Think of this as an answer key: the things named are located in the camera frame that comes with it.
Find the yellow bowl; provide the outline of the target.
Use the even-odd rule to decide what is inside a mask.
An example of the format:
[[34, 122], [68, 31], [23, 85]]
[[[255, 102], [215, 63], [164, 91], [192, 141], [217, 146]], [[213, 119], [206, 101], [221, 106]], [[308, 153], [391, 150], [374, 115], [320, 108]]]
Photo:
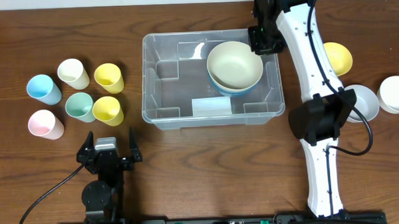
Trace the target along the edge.
[[353, 65], [350, 51], [342, 44], [335, 42], [324, 43], [324, 47], [336, 75], [341, 76], [348, 73]]

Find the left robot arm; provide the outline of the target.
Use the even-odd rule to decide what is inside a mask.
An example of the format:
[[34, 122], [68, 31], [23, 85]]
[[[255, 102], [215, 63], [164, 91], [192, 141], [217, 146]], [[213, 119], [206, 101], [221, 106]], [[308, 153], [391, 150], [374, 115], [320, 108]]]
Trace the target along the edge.
[[94, 140], [93, 132], [89, 132], [77, 152], [76, 161], [98, 176], [96, 181], [87, 184], [81, 195], [88, 221], [114, 221], [120, 217], [124, 191], [123, 173], [126, 170], [132, 171], [134, 164], [142, 161], [133, 131], [129, 131], [129, 142], [130, 155], [119, 157], [115, 137]]

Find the large beige bowl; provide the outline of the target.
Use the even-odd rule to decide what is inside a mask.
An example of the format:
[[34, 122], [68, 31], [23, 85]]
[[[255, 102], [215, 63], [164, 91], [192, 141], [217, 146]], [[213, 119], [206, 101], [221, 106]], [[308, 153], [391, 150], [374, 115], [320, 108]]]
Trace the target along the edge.
[[207, 73], [222, 89], [237, 92], [259, 82], [264, 64], [248, 44], [226, 41], [218, 44], [207, 57]]

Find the dark blue bowl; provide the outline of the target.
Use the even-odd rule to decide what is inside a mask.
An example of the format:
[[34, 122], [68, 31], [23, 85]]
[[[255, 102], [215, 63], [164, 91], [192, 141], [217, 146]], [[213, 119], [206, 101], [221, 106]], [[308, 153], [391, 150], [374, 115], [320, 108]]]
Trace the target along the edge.
[[237, 91], [237, 92], [230, 92], [227, 90], [224, 90], [222, 88], [220, 88], [210, 77], [209, 74], [207, 74], [207, 77], [209, 78], [209, 81], [212, 83], [213, 87], [220, 92], [222, 95], [224, 96], [241, 96], [244, 95], [250, 91], [252, 91], [259, 83], [256, 82], [251, 88], [247, 88], [246, 90], [242, 90], [242, 91]]
[[244, 90], [244, 91], [241, 91], [241, 92], [229, 92], [229, 91], [226, 91], [226, 90], [224, 90], [224, 89], [222, 89], [222, 88], [220, 88], [220, 87], [217, 87], [216, 85], [213, 85], [213, 87], [214, 87], [218, 92], [220, 92], [222, 95], [224, 95], [224, 96], [228, 96], [228, 97], [238, 97], [238, 96], [245, 95], [245, 94], [247, 94], [248, 92], [251, 92], [252, 90], [254, 90], [254, 88], [255, 88], [256, 86], [252, 86], [252, 88], [249, 88], [249, 89]]

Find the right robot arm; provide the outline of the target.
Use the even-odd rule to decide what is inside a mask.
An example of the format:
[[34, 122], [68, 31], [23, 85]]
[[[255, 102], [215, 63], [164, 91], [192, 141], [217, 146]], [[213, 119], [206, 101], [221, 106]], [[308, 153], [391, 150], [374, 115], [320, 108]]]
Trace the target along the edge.
[[303, 145], [309, 177], [308, 207], [316, 217], [343, 209], [338, 194], [336, 150], [340, 129], [356, 103], [329, 62], [316, 22], [313, 0], [254, 0], [257, 25], [248, 29], [257, 55], [289, 49], [303, 103], [289, 112], [289, 125]]

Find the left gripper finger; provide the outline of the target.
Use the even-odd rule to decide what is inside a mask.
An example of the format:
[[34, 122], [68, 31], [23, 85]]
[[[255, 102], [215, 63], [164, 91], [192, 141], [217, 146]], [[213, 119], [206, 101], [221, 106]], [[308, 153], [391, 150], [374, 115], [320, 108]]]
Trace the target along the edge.
[[81, 146], [80, 150], [77, 152], [77, 156], [89, 156], [90, 153], [94, 149], [94, 142], [93, 142], [93, 132], [90, 131], [84, 141], [83, 145]]
[[130, 128], [130, 131], [129, 131], [129, 142], [130, 142], [130, 153], [131, 153], [132, 157], [140, 158], [141, 157], [140, 149], [135, 140], [135, 136], [132, 131], [132, 128]]

